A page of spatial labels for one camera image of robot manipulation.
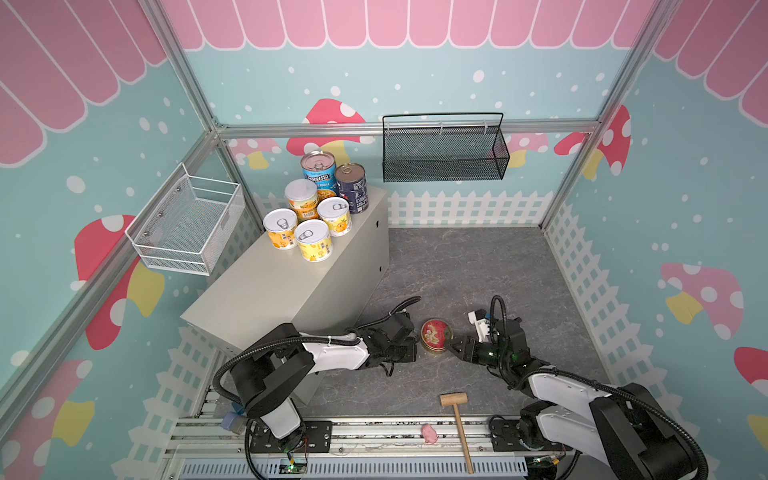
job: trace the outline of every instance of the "white wire basket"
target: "white wire basket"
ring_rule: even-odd
[[[245,210],[239,184],[189,175],[184,164],[125,229],[149,268],[210,275]]]

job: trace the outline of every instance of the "can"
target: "can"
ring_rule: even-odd
[[[331,256],[333,245],[327,223],[307,220],[296,227],[295,233],[301,254],[310,262],[322,262]]]
[[[299,223],[296,212],[290,208],[272,210],[264,217],[264,230],[270,236],[272,245],[279,250],[290,250],[299,243],[293,231]]]
[[[317,198],[322,202],[326,198],[338,197],[339,188],[336,186],[336,157],[322,150],[311,151],[301,157],[301,168],[304,177],[317,185]]]
[[[349,202],[351,214],[361,214],[368,208],[366,169],[358,164],[344,164],[336,169],[339,195]]]
[[[451,326],[441,319],[429,319],[422,325],[422,344],[430,352],[444,352],[445,342],[453,339]]]
[[[288,184],[285,191],[291,210],[296,212],[299,222],[319,218],[317,214],[317,185],[311,180],[300,178]]]
[[[326,198],[317,206],[317,213],[331,230],[331,237],[347,235],[352,229],[352,216],[349,204],[340,197]]]

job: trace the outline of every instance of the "wooden mallet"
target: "wooden mallet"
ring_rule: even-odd
[[[465,392],[440,395],[440,405],[444,407],[453,405],[453,413],[456,415],[456,428],[458,428],[458,436],[462,440],[462,447],[464,447],[464,459],[467,461],[467,473],[471,475],[475,473],[475,469],[472,467],[472,459],[469,457],[469,447],[467,446],[467,437],[464,435],[462,416],[458,414],[458,406],[468,401]]]

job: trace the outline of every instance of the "mushroom decal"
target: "mushroom decal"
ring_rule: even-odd
[[[123,229],[133,217],[114,215],[88,224],[74,239],[74,258],[78,265],[78,280],[72,289],[79,289],[98,268],[110,250],[123,237]],[[85,329],[88,344],[94,350],[110,346],[120,333],[127,299],[133,300],[141,315],[149,316],[160,301],[165,288],[162,273],[150,271],[137,258],[112,290],[104,305]]]
[[[264,158],[264,153],[279,154],[283,150],[272,138],[233,138],[227,142],[232,155],[238,165],[245,165],[245,159],[248,159],[248,166],[251,170],[264,170],[270,166],[270,162]]]
[[[313,125],[362,124],[365,122],[354,108],[331,98],[319,100],[302,121],[304,124]],[[350,162],[349,155],[344,149],[344,141],[372,144],[373,140],[373,137],[300,137],[289,139],[286,148],[294,155],[303,156],[322,147],[324,151],[328,151],[336,157],[336,165],[343,165]]]
[[[511,134],[505,138],[509,150],[509,165],[507,168],[518,168],[525,165],[525,154],[536,151],[543,154],[549,150],[549,139],[546,134]]]
[[[661,288],[671,285],[680,294],[667,298],[675,318],[686,325],[706,311],[715,333],[728,340],[744,317],[744,297],[738,280],[728,270],[707,266],[665,263],[661,266]]]
[[[733,363],[751,386],[768,396],[768,352],[742,346],[733,354]]]
[[[2,446],[5,480],[37,480],[45,471],[51,441],[60,439],[74,447],[94,417],[93,402],[67,398],[91,371],[91,360],[62,363],[45,385],[21,423]]]
[[[555,145],[554,152],[558,155],[574,154],[584,143],[585,138],[585,134],[574,132]],[[608,162],[613,175],[620,174],[624,165],[627,164],[631,142],[632,121],[629,110],[621,105],[600,143],[587,159],[587,164],[582,171],[584,178],[594,181],[598,177],[598,165],[603,158]]]
[[[757,441],[763,445],[764,449],[768,450],[768,417],[750,415],[746,418],[746,421],[750,424],[752,433],[757,437]]]

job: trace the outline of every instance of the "black wire basket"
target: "black wire basket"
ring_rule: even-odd
[[[503,119],[494,112],[385,115],[384,181],[501,180],[509,163]]]

